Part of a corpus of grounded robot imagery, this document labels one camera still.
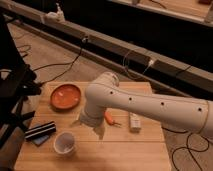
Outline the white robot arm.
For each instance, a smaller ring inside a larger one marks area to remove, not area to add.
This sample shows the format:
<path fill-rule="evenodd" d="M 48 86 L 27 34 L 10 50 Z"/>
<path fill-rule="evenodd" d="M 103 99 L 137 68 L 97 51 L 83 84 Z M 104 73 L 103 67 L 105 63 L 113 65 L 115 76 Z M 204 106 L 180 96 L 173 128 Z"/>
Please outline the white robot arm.
<path fill-rule="evenodd" d="M 103 138 L 107 108 L 132 112 L 213 139 L 213 101 L 137 93 L 119 87 L 118 77 L 104 72 L 85 89 L 86 103 L 75 125 L 85 124 Z"/>

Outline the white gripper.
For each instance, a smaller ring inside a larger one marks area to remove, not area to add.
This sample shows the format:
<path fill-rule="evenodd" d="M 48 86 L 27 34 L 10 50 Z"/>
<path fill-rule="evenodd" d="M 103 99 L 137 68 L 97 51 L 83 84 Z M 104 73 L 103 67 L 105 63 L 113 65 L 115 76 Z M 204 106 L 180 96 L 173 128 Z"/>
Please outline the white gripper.
<path fill-rule="evenodd" d="M 79 116 L 79 120 L 89 127 L 95 127 L 94 132 L 97 134 L 100 140 L 103 139 L 105 134 L 105 126 L 101 125 L 104 121 L 103 117 L 92 118 L 91 116 L 88 116 L 86 113 L 82 112 Z M 75 120 L 72 124 L 70 124 L 70 127 L 73 128 L 76 126 L 80 126 L 81 122 L 79 120 Z"/>

